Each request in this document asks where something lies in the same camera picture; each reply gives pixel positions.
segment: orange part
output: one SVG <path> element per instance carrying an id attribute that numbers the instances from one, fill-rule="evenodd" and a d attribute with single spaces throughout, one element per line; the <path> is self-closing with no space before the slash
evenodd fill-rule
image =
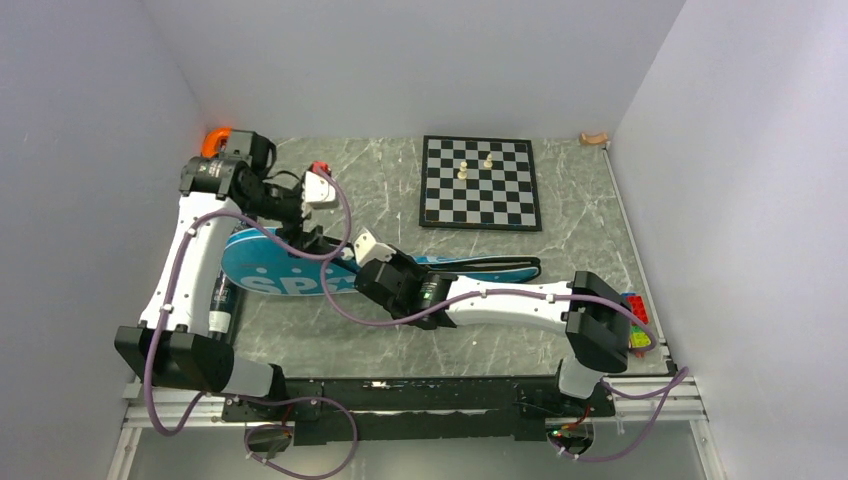
<path id="1" fill-rule="evenodd" d="M 209 135 L 206 135 L 206 139 L 203 140 L 203 147 L 200 149 L 200 154 L 206 158 L 212 158 L 217 155 L 227 142 L 227 139 L 230 138 L 230 132 L 232 131 L 232 127 L 221 127 L 209 132 Z"/>
<path id="2" fill-rule="evenodd" d="M 609 141 L 609 136 L 606 132 L 597 135 L 587 135 L 585 132 L 580 134 L 580 145 L 603 145 L 607 141 Z"/>

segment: red object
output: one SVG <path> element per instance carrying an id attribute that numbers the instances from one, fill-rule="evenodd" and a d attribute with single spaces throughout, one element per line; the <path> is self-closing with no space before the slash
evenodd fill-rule
<path id="1" fill-rule="evenodd" d="M 630 309 L 633 310 L 633 315 L 636 315 L 636 318 L 642 320 L 642 323 L 647 325 L 648 322 L 648 311 L 645 310 L 645 302 L 642 301 L 642 297 L 639 295 L 630 295 L 627 297 L 627 301 L 630 302 Z"/>
<path id="2" fill-rule="evenodd" d="M 212 158 L 221 151 L 227 139 L 230 138 L 231 127 L 221 127 L 212 130 L 209 135 L 203 140 L 203 146 L 200 148 L 200 154 L 206 158 Z"/>
<path id="3" fill-rule="evenodd" d="M 330 166 L 326 162 L 312 162 L 312 173 L 318 173 L 318 170 L 323 170 L 327 175 L 330 174 Z"/>

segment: black metal base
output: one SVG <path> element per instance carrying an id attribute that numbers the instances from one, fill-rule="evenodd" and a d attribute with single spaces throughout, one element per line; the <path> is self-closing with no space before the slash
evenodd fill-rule
<path id="1" fill-rule="evenodd" d="M 508 437 L 545 440 L 545 419 L 615 415 L 607 391 L 597 385 L 588 400 L 562 395 L 556 377 L 463 377 L 418 379 L 287 379 L 289 397 L 332 398 L 354 414 L 360 440 Z M 486 410 L 484 413 L 445 413 Z M 385 412 L 402 412 L 386 414 Z M 225 422 L 261 422 L 244 403 L 224 408 Z M 295 445 L 350 440 L 347 417 L 326 404 L 297 404 Z"/>

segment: wire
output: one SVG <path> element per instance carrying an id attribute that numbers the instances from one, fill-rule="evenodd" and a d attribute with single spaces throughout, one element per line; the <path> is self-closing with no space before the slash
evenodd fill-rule
<path id="1" fill-rule="evenodd" d="M 636 447 L 641 445 L 641 443 L 645 440 L 645 438 L 648 436 L 648 434 L 651 433 L 651 429 L 653 429 L 654 424 L 657 423 L 657 418 L 660 416 L 660 411 L 662 411 L 662 407 L 663 407 L 663 405 L 665 405 L 665 401 L 668 399 L 669 391 L 672 388 L 676 387 L 677 385 L 680 385 L 680 382 L 682 382 L 683 379 L 686 378 L 686 375 L 688 375 L 688 374 L 689 374 L 689 368 L 683 367 L 683 368 L 680 369 L 680 371 L 677 372 L 677 375 L 674 376 L 674 378 L 671 380 L 671 382 L 669 382 L 668 386 L 660 388 L 659 390 L 651 392 L 650 394 L 646 394 L 648 396 L 656 396 L 656 395 L 662 393 L 662 397 L 660 397 L 660 402 L 657 404 L 657 408 L 656 408 L 656 410 L 654 410 L 654 414 L 651 415 L 651 418 L 650 418 L 650 420 L 648 420 L 648 423 L 645 424 L 645 427 L 642 429 L 641 432 L 639 432 L 639 436 L 636 437 L 636 440 L 634 440 L 633 443 L 628 445 L 627 448 L 625 448 L 624 450 L 622 450 L 618 453 L 615 453 L 613 455 L 607 455 L 606 457 L 585 458 L 585 457 L 581 457 L 580 454 L 574 455 L 574 454 L 569 453 L 568 451 L 561 450 L 560 448 L 557 447 L 556 443 L 553 440 L 551 440 L 550 436 L 548 436 L 548 443 L 553 445 L 553 447 L 556 448 L 557 451 L 560 454 L 565 455 L 565 456 L 567 456 L 567 457 L 569 457 L 573 460 L 579 461 L 579 462 L 602 463 L 602 462 L 612 462 L 614 460 L 618 460 L 619 458 L 626 456 L 627 454 L 629 454 L 633 450 L 636 450 Z M 608 384 L 606 384 L 605 382 L 604 382 L 604 386 L 608 390 L 612 388 L 612 387 L 609 387 Z M 621 395 L 621 396 L 624 397 L 624 398 L 635 398 L 635 397 L 647 398 L 643 395 Z"/>
<path id="2" fill-rule="evenodd" d="M 586 453 L 592 447 L 592 445 L 595 444 L 595 441 L 597 441 L 597 439 L 598 439 L 597 431 L 595 430 L 595 428 L 592 424 L 589 424 L 586 427 L 586 432 L 587 432 L 587 435 L 585 437 L 583 437 L 583 439 L 585 440 L 585 444 L 583 445 L 583 448 L 580 449 L 579 452 L 575 452 L 574 455 L 583 455 L 584 453 Z M 568 436 L 566 436 L 566 437 L 564 437 L 562 434 L 552 435 L 551 433 L 549 433 L 547 435 L 547 437 L 548 437 L 548 442 L 551 445 L 555 446 L 554 448 L 558 447 L 557 452 L 567 451 L 567 448 L 568 448 L 562 443 L 561 439 L 564 439 L 564 438 L 572 438 L 572 439 L 579 438 L 579 437 L 575 437 L 575 436 L 571 435 L 570 432 L 568 433 Z"/>
<path id="3" fill-rule="evenodd" d="M 268 177 L 268 180 L 266 180 L 266 183 L 271 183 L 270 180 L 273 180 L 273 179 L 279 177 L 280 175 L 288 175 L 288 176 L 294 178 L 295 180 L 297 180 L 297 183 L 294 185 L 294 187 L 292 187 L 290 189 L 292 191 L 284 191 L 283 192 L 283 197 L 284 198 L 299 197 L 300 196 L 300 190 L 299 189 L 301 187 L 300 182 L 303 181 L 303 179 L 301 177 L 298 177 L 297 174 L 295 174 L 294 172 L 292 172 L 290 170 L 280 170 L 279 172 Z"/>
<path id="4" fill-rule="evenodd" d="M 531 408 L 535 408 L 536 410 L 539 410 L 540 412 L 545 412 L 545 413 L 548 413 L 548 414 L 553 415 L 553 416 L 555 416 L 555 417 L 564 417 L 564 416 L 566 416 L 566 415 L 567 415 L 565 412 L 559 412 L 559 413 L 557 413 L 557 412 L 555 412 L 555 411 L 553 411 L 553 410 L 549 410 L 549 409 L 547 409 L 547 408 L 545 408 L 545 407 L 540 407 L 540 406 L 538 406 L 538 405 L 533 405 L 532 403 L 527 403 L 527 402 L 512 402 L 512 404 L 513 404 L 513 405 L 520 405 L 520 406 L 522 406 L 522 407 L 531 407 Z"/>
<path id="5" fill-rule="evenodd" d="M 288 175 L 288 176 L 294 178 L 295 180 L 297 180 L 298 182 L 300 182 L 300 180 L 301 180 L 301 178 L 298 177 L 297 174 L 295 174 L 291 170 L 280 170 L 279 172 L 268 177 L 268 180 L 273 180 L 273 179 L 279 177 L 280 175 Z"/>
<path id="6" fill-rule="evenodd" d="M 293 403 L 291 405 L 289 405 L 289 408 L 286 409 L 286 413 L 283 415 L 283 419 L 280 420 L 280 423 L 282 423 L 283 425 L 286 424 L 286 422 L 289 419 L 289 416 L 291 415 L 292 410 L 294 410 L 294 404 Z"/>
<path id="7" fill-rule="evenodd" d="M 562 426 L 562 428 L 565 429 L 565 430 L 571 430 L 574 427 L 580 425 L 581 423 L 583 423 L 584 420 L 586 420 L 586 417 L 589 416 L 589 410 L 591 410 L 591 409 L 592 409 L 592 406 L 589 405 L 589 404 L 586 404 L 586 409 L 583 410 L 583 416 L 578 418 L 576 422 L 566 423 L 565 425 Z"/>
<path id="8" fill-rule="evenodd" d="M 262 232 L 263 235 L 271 239 L 272 242 L 279 245 L 286 252 L 306 258 L 308 260 L 314 261 L 323 261 L 323 260 L 332 260 L 336 256 L 338 256 L 342 250 L 344 250 L 345 245 L 347 245 L 347 239 L 350 238 L 351 231 L 351 212 L 350 212 L 350 204 L 345 198 L 344 194 L 341 192 L 339 185 L 335 182 L 335 180 L 331 179 L 328 175 L 321 172 L 322 176 L 330 182 L 330 185 L 339 192 L 339 197 L 341 200 L 342 208 L 344 209 L 344 238 L 345 241 L 340 242 L 338 246 L 336 246 L 333 251 L 324 255 L 315 255 L 311 253 L 302 252 L 289 244 L 285 243 L 281 238 L 272 234 L 267 228 L 259 225 L 259 223 L 241 213 L 231 212 L 226 210 L 218 210 L 215 212 L 207 213 L 206 215 L 201 216 L 191 226 L 186 230 L 185 234 L 183 234 L 183 239 L 180 241 L 179 246 L 177 247 L 177 251 L 174 253 L 174 261 L 171 265 L 171 272 L 168 276 L 168 284 L 165 287 L 165 293 L 162 297 L 162 308 L 159 311 L 159 321 L 156 324 L 156 329 L 153 331 L 153 336 L 150 340 L 150 347 L 147 350 L 147 358 L 144 361 L 144 378 L 142 379 L 143 390 L 144 390 L 144 402 L 147 406 L 147 414 L 150 417 L 150 423 L 153 425 L 153 428 L 161 435 L 166 437 L 171 437 L 179 433 L 183 427 L 185 426 L 186 421 L 188 420 L 191 411 L 194 409 L 197 402 L 200 400 L 200 397 L 203 396 L 203 393 L 198 393 L 197 396 L 189 403 L 188 408 L 183 414 L 180 421 L 177 423 L 176 428 L 173 430 L 169 430 L 166 428 L 162 421 L 159 419 L 159 415 L 156 413 L 156 404 L 153 401 L 153 363 L 156 358 L 156 351 L 159 348 L 159 341 L 162 338 L 162 332 L 165 331 L 165 325 L 168 323 L 168 318 L 171 315 L 170 310 L 173 308 L 171 306 L 171 302 L 174 300 L 174 294 L 177 290 L 177 280 L 180 276 L 180 269 L 182 268 L 183 262 L 185 261 L 186 252 L 188 251 L 188 246 L 191 243 L 191 240 L 194 238 L 191 232 L 197 234 L 197 230 L 200 229 L 206 222 L 218 218 L 218 217 L 230 217 L 235 218 L 244 222 L 246 225 L 255 228 L 256 230 Z"/>
<path id="9" fill-rule="evenodd" d="M 342 404 L 333 400 L 332 398 L 299 397 L 299 398 L 293 398 L 291 400 L 280 400 L 280 401 L 269 401 L 269 400 L 265 400 L 265 399 L 262 399 L 262 398 L 244 397 L 244 396 L 240 396 L 239 398 L 241 398 L 242 400 L 246 400 L 246 401 L 249 401 L 249 402 L 257 403 L 259 405 L 266 405 L 266 406 L 294 405 L 295 403 L 298 403 L 298 402 L 310 402 L 311 403 L 313 401 L 322 402 L 322 403 L 329 403 L 330 405 L 339 409 L 347 417 L 348 421 L 350 422 L 350 428 L 353 431 L 353 440 L 351 441 L 350 450 L 348 450 L 347 456 L 344 458 L 344 460 L 342 460 L 342 462 L 336 468 L 330 470 L 327 473 L 322 473 L 321 475 L 304 475 L 302 473 L 293 472 L 291 470 L 288 470 L 286 468 L 283 468 L 283 467 L 277 465 L 276 463 L 268 461 L 268 459 L 262 458 L 261 456 L 259 456 L 257 453 L 253 452 L 250 449 L 250 437 L 253 434 L 255 434 L 256 432 L 259 432 L 259 431 L 267 431 L 267 430 L 282 430 L 283 432 L 285 432 L 286 431 L 285 425 L 277 425 L 277 424 L 268 423 L 268 424 L 265 424 L 265 425 L 259 425 L 258 427 L 253 427 L 250 430 L 248 430 L 247 433 L 245 433 L 245 435 L 244 435 L 244 449 L 247 452 L 249 458 L 252 458 L 252 459 L 256 460 L 257 462 L 261 463 L 262 465 L 265 465 L 266 467 L 274 469 L 274 470 L 276 470 L 276 471 L 278 471 L 282 474 L 288 475 L 290 477 L 298 478 L 300 480 L 321 480 L 321 479 L 324 479 L 324 478 L 332 477 L 333 475 L 344 470 L 344 468 L 347 467 L 347 465 L 350 463 L 350 461 L 353 460 L 353 456 L 356 454 L 356 449 L 359 447 L 359 430 L 356 428 L 356 420 L 353 418 L 353 414 L 350 412 L 350 410 L 346 409 L 344 406 L 342 406 Z"/>
<path id="10" fill-rule="evenodd" d="M 172 266 L 171 266 L 171 272 L 170 272 L 169 277 L 168 277 L 168 284 L 165 288 L 165 294 L 163 296 L 163 301 L 162 301 L 163 306 L 160 309 L 159 320 L 158 320 L 158 323 L 156 324 L 156 328 L 153 332 L 153 336 L 152 336 L 151 341 L 150 341 L 150 347 L 147 351 L 147 358 L 145 359 L 145 364 L 144 364 L 144 378 L 143 378 L 144 401 L 146 403 L 147 413 L 150 417 L 150 422 L 153 425 L 153 428 L 158 433 L 160 433 L 161 435 L 173 436 L 173 435 L 176 435 L 177 433 L 179 433 L 183 429 L 183 427 L 185 426 L 185 423 L 188 420 L 188 417 L 191 414 L 191 411 L 197 405 L 197 402 L 200 400 L 200 398 L 204 395 L 203 392 L 198 393 L 195 396 L 195 398 L 191 401 L 191 403 L 189 403 L 188 408 L 186 409 L 186 411 L 183 414 L 180 421 L 177 423 L 176 428 L 174 428 L 173 430 L 169 430 L 168 428 L 166 428 L 162 424 L 161 419 L 159 418 L 158 414 L 156 413 L 156 405 L 155 405 L 154 400 L 153 400 L 153 372 L 154 372 L 153 364 L 154 364 L 154 359 L 156 358 L 156 351 L 159 347 L 159 341 L 162 337 L 162 332 L 165 330 L 165 325 L 167 324 L 168 319 L 170 317 L 170 310 L 172 309 L 171 302 L 174 299 L 174 294 L 176 292 L 176 287 L 177 287 L 177 280 L 179 279 L 180 269 L 182 268 L 183 262 L 185 260 L 185 256 L 186 256 L 186 252 L 188 251 L 189 244 L 191 243 L 191 240 L 194 238 L 194 235 L 196 235 L 197 230 L 199 230 L 206 222 L 209 222 L 210 220 L 212 220 L 214 218 L 230 217 L 230 218 L 235 218 L 237 220 L 240 220 L 240 221 L 244 222 L 246 225 L 248 225 L 252 228 L 255 228 L 256 230 L 261 232 L 263 235 L 265 235 L 266 237 L 271 239 L 271 241 L 273 241 L 275 244 L 277 244 L 280 248 L 282 248 L 283 250 L 285 250 L 289 254 L 292 254 L 292 255 L 297 256 L 297 257 L 305 258 L 305 259 L 308 259 L 308 260 L 323 262 L 321 270 L 320 270 L 320 272 L 321 272 L 320 276 L 321 276 L 321 285 L 324 287 L 325 297 L 330 302 L 330 305 L 339 314 L 341 314 L 343 317 L 345 317 L 349 320 L 352 320 L 356 323 L 360 323 L 360 324 L 368 325 L 368 326 L 379 326 L 379 327 L 388 327 L 388 326 L 392 326 L 392 325 L 400 325 L 400 324 L 409 323 L 409 322 L 418 320 L 420 318 L 423 318 L 426 315 L 429 315 L 429 314 L 434 313 L 436 311 L 442 310 L 442 309 L 444 309 L 444 308 L 446 308 L 446 307 L 448 307 L 448 306 L 450 306 L 450 305 L 452 305 L 456 302 L 460 302 L 462 300 L 466 300 L 466 299 L 469 299 L 469 298 L 475 298 L 475 297 L 482 295 L 480 292 L 464 293 L 464 294 L 458 295 L 454 298 L 445 300 L 445 301 L 443 301 L 443 302 L 441 302 L 437 305 L 434 305 L 434 306 L 432 306 L 432 307 L 430 307 L 430 308 L 428 308 L 424 311 L 418 312 L 414 315 L 410 315 L 408 317 L 397 319 L 397 320 L 383 321 L 383 322 L 361 320 L 361 319 L 354 317 L 353 315 L 345 312 L 344 310 L 342 310 L 341 307 L 335 302 L 333 297 L 330 295 L 330 289 L 329 289 L 329 286 L 327 284 L 326 271 L 327 271 L 327 267 L 330 265 L 330 263 L 333 261 L 333 259 L 336 258 L 337 256 L 339 256 L 342 253 L 342 250 L 344 249 L 345 245 L 347 245 L 349 240 L 350 240 L 352 223 L 353 223 L 352 222 L 351 209 L 350 209 L 350 203 L 348 202 L 347 197 L 344 195 L 344 192 L 341 190 L 341 187 L 339 186 L 339 184 L 333 178 L 331 178 L 327 173 L 325 173 L 321 170 L 319 170 L 316 173 L 319 176 L 321 176 L 322 178 L 324 178 L 324 180 L 326 180 L 330 184 L 330 186 L 335 189 L 335 191 L 338 193 L 339 200 L 340 200 L 340 202 L 342 204 L 342 208 L 344 210 L 344 234 L 343 234 L 342 240 L 339 242 L 338 246 L 333 251 L 331 251 L 330 253 L 323 254 L 323 255 L 316 255 L 316 254 L 311 254 L 311 253 L 306 253 L 306 252 L 300 251 L 300 250 L 288 245 L 287 243 L 285 243 L 281 238 L 279 238 L 276 235 L 274 235 L 273 233 L 271 233 L 265 227 L 259 225 L 259 223 L 256 222 L 255 220 L 253 220 L 253 219 L 251 219 L 251 218 L 249 218 L 249 217 L 247 217 L 247 216 L 245 216 L 241 213 L 233 212 L 233 211 L 225 211 L 225 210 L 219 210 L 219 211 L 211 212 L 211 213 L 208 213 L 206 215 L 199 217 L 197 220 L 195 220 L 191 224 L 191 226 L 186 230 L 186 233 L 183 235 L 183 239 L 180 242 L 179 246 L 177 247 L 177 251 L 175 252 L 175 255 L 174 255 L 174 260 L 173 260 L 173 263 L 172 263 Z M 487 292 L 487 294 L 488 295 L 520 295 L 520 296 L 536 298 L 536 299 L 540 299 L 540 300 L 544 300 L 544 299 L 547 298 L 547 295 L 545 295 L 543 293 L 528 292 L 528 291 L 517 290 L 517 289 L 492 289 L 492 290 L 489 290 Z M 593 296 L 593 295 L 554 295 L 554 298 L 556 300 L 584 301 L 584 302 L 593 302 L 593 303 L 605 305 L 605 306 L 612 308 L 613 310 L 623 314 L 624 316 L 626 316 L 630 320 L 630 322 L 633 323 L 634 325 L 637 325 L 637 326 L 642 325 L 641 320 L 639 320 L 630 310 L 624 308 L 623 306 L 621 306 L 618 303 L 609 301 L 605 298 L 596 297 L 596 296 Z M 649 350 L 653 349 L 657 345 L 657 339 L 654 336 L 654 334 L 652 332 L 650 332 L 649 330 L 645 330 L 645 333 L 648 335 L 648 338 L 651 340 L 651 343 L 649 345 L 645 346 L 645 347 L 632 349 L 632 351 L 634 351 L 634 352 L 645 352 L 645 351 L 649 351 Z M 684 368 L 683 370 L 681 370 L 678 373 L 678 376 L 681 375 L 682 373 L 684 373 L 685 371 L 686 371 L 686 369 Z M 604 384 L 604 385 L 608 389 L 612 388 L 608 384 Z M 665 399 L 668 396 L 668 390 L 670 390 L 671 388 L 672 387 L 670 385 L 665 390 L 665 393 L 663 394 L 663 398 L 660 401 L 660 407 L 659 408 L 662 407 L 662 404 L 665 402 Z M 295 472 L 291 472 L 291 471 L 286 470 L 286 469 L 284 469 L 284 468 L 282 468 L 282 467 L 280 467 L 276 464 L 269 463 L 265 459 L 261 459 L 261 457 L 259 457 L 255 453 L 250 452 L 249 447 L 246 447 L 246 448 L 248 448 L 248 453 L 250 454 L 250 456 L 252 458 L 262 462 L 264 465 L 267 465 L 267 466 L 273 468 L 274 470 L 277 470 L 281 473 L 284 473 L 286 475 L 290 475 L 290 476 L 295 477 L 295 478 L 304 479 L 304 480 L 318 480 L 318 479 L 328 478 L 328 477 L 335 475 L 336 473 L 340 472 L 342 469 L 344 469 L 347 466 L 348 463 L 350 463 L 350 460 L 353 458 L 353 454 L 355 453 L 357 445 L 358 445 L 358 432 L 357 432 L 357 429 L 356 429 L 356 422 L 354 421 L 353 415 L 350 413 L 350 411 L 345 409 L 341 404 L 339 404 L 335 400 L 332 400 L 332 399 L 329 399 L 329 398 L 324 398 L 324 397 L 301 397 L 301 398 L 298 398 L 298 399 L 285 400 L 285 401 L 280 401 L 280 402 L 268 402 L 268 401 L 265 401 L 263 399 L 258 399 L 258 398 L 254 398 L 254 397 L 242 397 L 242 398 L 245 398 L 246 400 L 251 401 L 251 402 L 264 404 L 264 405 L 290 405 L 290 404 L 295 403 L 295 402 L 306 401 L 306 400 L 310 400 L 310 401 L 315 400 L 315 401 L 319 401 L 319 402 L 329 403 L 329 404 L 335 406 L 336 408 L 338 408 L 339 410 L 341 410 L 348 417 L 348 419 L 351 422 L 351 426 L 353 428 L 354 438 L 353 438 L 353 443 L 351 445 L 351 449 L 350 449 L 350 452 L 348 453 L 348 456 L 345 458 L 345 460 L 338 467 L 336 467 L 332 472 L 329 472 L 328 474 L 310 476 L 310 475 L 301 475 L 301 474 L 298 474 L 298 473 L 295 473 Z M 654 417 L 652 418 L 652 421 L 649 422 L 649 424 L 646 426 L 645 430 L 643 430 L 643 435 L 647 434 L 647 431 L 649 431 L 650 427 L 653 426 L 653 422 L 656 420 L 656 416 L 659 414 L 659 408 L 655 412 Z M 269 428 L 284 428 L 284 426 L 270 425 L 270 426 L 257 427 L 255 429 L 251 430 L 250 432 L 248 432 L 248 434 L 245 436 L 246 445 L 247 445 L 247 440 L 249 439 L 252 432 L 257 431 L 258 429 L 266 429 L 267 430 Z M 619 456 L 614 455 L 612 457 L 620 458 L 620 457 L 626 455 L 627 453 L 629 453 L 633 448 L 635 448 L 635 446 L 638 446 L 638 444 L 644 438 L 643 435 L 640 435 L 639 439 L 637 439 L 637 442 L 634 442 L 634 445 L 631 445 L 632 448 L 629 447 L 629 449 L 625 449 L 624 451 L 620 452 L 618 454 Z"/>

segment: red lego brick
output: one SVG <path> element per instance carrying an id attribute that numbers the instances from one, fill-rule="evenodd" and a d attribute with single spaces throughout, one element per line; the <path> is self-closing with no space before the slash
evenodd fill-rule
<path id="1" fill-rule="evenodd" d="M 642 297 L 639 295 L 631 295 L 627 297 L 627 301 L 630 302 L 630 309 L 633 310 L 633 314 L 636 315 L 636 318 L 642 320 L 642 323 L 645 325 L 650 323 L 648 321 L 648 311 L 645 310 L 645 302 L 642 301 Z"/>

